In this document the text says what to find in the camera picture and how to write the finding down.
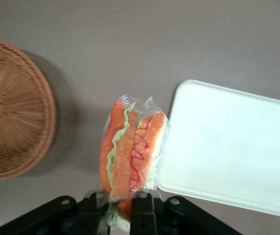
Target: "screw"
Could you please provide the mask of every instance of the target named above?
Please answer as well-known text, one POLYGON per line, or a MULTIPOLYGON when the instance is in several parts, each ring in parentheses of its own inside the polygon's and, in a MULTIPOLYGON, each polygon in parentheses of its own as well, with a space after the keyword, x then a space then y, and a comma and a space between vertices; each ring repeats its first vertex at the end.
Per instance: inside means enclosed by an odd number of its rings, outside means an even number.
POLYGON ((142 192, 142 193, 140 193, 140 198, 147 198, 147 196, 148 196, 148 193, 147 192, 142 192))
POLYGON ((61 202, 62 205, 67 205, 70 203, 70 200, 66 199, 61 202))
POLYGON ((180 203, 180 201, 176 198, 172 198, 172 199, 170 199, 170 203, 173 205, 178 205, 180 203))
POLYGON ((103 197, 103 193, 101 193, 101 192, 97 192, 96 193, 96 198, 102 198, 103 197))

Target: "plastic tray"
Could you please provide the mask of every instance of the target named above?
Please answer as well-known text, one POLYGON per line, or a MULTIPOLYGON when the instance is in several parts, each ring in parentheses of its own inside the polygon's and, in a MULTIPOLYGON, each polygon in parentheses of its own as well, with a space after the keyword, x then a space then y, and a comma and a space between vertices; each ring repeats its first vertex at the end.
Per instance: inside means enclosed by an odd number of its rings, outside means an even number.
POLYGON ((280 216, 280 101, 195 80, 177 89, 160 189, 280 216))

